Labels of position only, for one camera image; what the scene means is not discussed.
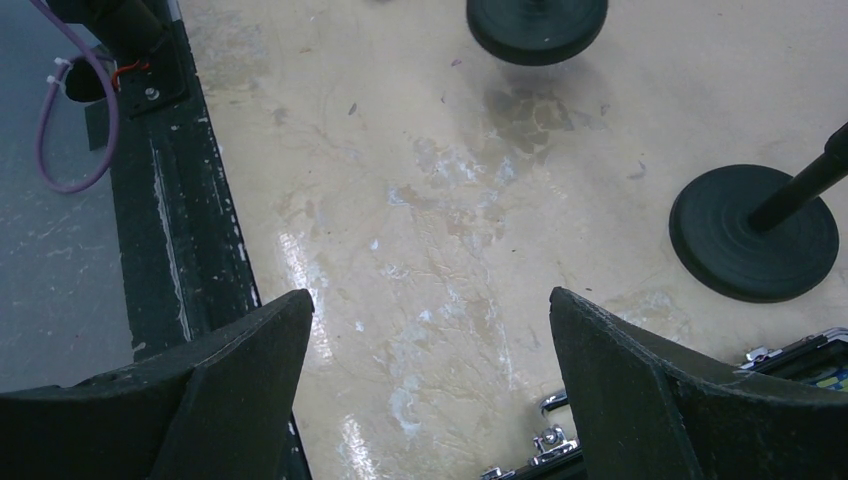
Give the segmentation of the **black round-base stand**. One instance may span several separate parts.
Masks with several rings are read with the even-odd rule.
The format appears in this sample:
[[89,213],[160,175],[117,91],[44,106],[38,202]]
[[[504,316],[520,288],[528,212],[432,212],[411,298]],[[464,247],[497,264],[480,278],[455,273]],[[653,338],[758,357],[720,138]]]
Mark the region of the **black round-base stand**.
[[607,0],[468,0],[466,20],[490,55],[520,66],[548,66],[587,49],[607,18]]
[[683,266],[724,296],[751,303],[797,298],[831,271],[840,234],[821,195],[847,175],[847,129],[790,176],[753,164],[708,171],[677,196],[669,236]]

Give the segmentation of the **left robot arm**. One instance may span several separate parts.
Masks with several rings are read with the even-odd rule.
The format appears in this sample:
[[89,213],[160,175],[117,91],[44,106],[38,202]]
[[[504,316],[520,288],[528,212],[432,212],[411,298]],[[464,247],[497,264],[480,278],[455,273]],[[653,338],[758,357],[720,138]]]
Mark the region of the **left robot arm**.
[[47,0],[63,23],[84,26],[120,63],[153,54],[167,37],[166,26],[142,0]]

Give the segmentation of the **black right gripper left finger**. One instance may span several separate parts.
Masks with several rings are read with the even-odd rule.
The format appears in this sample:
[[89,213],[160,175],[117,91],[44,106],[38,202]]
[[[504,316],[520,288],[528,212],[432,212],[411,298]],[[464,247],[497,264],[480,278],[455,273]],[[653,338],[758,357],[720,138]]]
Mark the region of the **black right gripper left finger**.
[[294,290],[200,338],[1,397],[5,479],[288,479],[314,305]]

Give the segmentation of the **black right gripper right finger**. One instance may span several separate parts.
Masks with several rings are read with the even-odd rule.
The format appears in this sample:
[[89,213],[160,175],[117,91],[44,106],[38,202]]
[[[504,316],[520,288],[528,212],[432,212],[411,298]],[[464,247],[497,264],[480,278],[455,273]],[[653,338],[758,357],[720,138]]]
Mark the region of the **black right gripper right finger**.
[[557,287],[549,322],[592,479],[843,479],[847,397],[720,362]]

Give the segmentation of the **black round-base stand front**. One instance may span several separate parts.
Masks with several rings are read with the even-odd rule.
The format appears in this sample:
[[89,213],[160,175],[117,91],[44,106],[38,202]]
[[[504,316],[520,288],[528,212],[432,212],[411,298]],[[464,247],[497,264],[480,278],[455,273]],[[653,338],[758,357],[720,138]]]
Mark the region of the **black round-base stand front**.
[[677,196],[669,236],[683,266],[724,296],[751,303],[797,298],[831,271],[840,234],[821,195],[847,175],[847,129],[790,176],[753,164],[708,171]]

